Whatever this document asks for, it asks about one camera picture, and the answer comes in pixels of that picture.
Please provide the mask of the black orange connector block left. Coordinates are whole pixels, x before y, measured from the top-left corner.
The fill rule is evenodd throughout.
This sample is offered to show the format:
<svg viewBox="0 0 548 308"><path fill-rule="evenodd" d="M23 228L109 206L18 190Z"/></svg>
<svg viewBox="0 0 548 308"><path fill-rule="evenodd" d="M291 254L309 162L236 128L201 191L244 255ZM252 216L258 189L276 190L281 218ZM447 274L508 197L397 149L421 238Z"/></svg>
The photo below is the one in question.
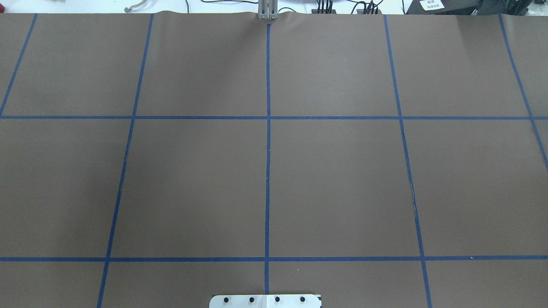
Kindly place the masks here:
<svg viewBox="0 0 548 308"><path fill-rule="evenodd" d="M336 10L333 8L333 0L317 0L317 8L312 9L312 14L336 14Z"/></svg>

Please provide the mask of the black box with label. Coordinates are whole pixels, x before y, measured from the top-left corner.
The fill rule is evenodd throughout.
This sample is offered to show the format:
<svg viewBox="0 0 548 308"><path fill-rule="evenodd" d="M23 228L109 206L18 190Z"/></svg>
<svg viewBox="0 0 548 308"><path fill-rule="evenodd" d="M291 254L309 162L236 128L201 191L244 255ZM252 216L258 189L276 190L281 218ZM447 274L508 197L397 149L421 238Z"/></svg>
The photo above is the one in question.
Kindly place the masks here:
<svg viewBox="0 0 548 308"><path fill-rule="evenodd" d="M536 0L403 0L405 15L514 15L523 16Z"/></svg>

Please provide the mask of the brown paper table mat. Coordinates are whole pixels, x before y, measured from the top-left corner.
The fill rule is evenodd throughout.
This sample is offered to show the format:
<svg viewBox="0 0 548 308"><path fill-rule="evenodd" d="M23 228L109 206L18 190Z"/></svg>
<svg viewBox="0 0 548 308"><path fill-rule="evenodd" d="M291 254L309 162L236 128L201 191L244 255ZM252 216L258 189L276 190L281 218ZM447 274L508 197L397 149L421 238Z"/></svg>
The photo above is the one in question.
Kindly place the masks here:
<svg viewBox="0 0 548 308"><path fill-rule="evenodd" d="M1 15L1 306L547 306L547 17Z"/></svg>

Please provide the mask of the white metal mounting plate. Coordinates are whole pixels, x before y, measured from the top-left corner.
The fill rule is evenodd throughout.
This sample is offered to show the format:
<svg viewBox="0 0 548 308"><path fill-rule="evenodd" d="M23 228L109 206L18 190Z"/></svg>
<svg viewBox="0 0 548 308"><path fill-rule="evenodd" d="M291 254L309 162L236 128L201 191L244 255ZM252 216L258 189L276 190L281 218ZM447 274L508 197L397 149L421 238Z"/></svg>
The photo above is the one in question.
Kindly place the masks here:
<svg viewBox="0 0 548 308"><path fill-rule="evenodd" d="M210 308L321 308L315 294L257 294L213 296Z"/></svg>

